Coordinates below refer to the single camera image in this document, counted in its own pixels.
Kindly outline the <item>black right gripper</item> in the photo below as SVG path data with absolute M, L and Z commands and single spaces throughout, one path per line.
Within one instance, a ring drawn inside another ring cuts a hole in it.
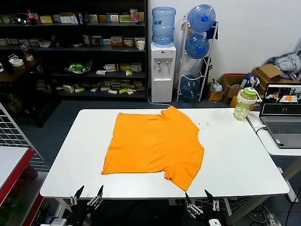
M 209 193 L 206 189 L 204 191 L 209 200 L 209 203 L 213 207 L 213 211 L 219 211 L 220 210 L 219 200 L 214 198 L 212 194 Z M 219 214 L 217 214 L 216 212 L 202 211 L 198 206 L 192 203 L 190 197 L 186 192 L 185 192 L 185 198 L 186 198 L 186 210 L 189 212 L 189 215 L 192 218 L 203 223 L 205 226 L 222 226 L 222 222 L 221 220 L 219 220 Z

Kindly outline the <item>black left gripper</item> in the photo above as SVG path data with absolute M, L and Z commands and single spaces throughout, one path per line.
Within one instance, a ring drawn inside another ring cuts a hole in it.
M 69 226 L 82 226 L 88 214 L 91 214 L 97 209 L 103 201 L 103 185 L 99 189 L 97 196 L 92 198 L 87 205 L 77 205 L 77 202 L 82 194 L 84 185 L 78 189 L 74 196 L 70 197 L 71 214 L 67 218 Z

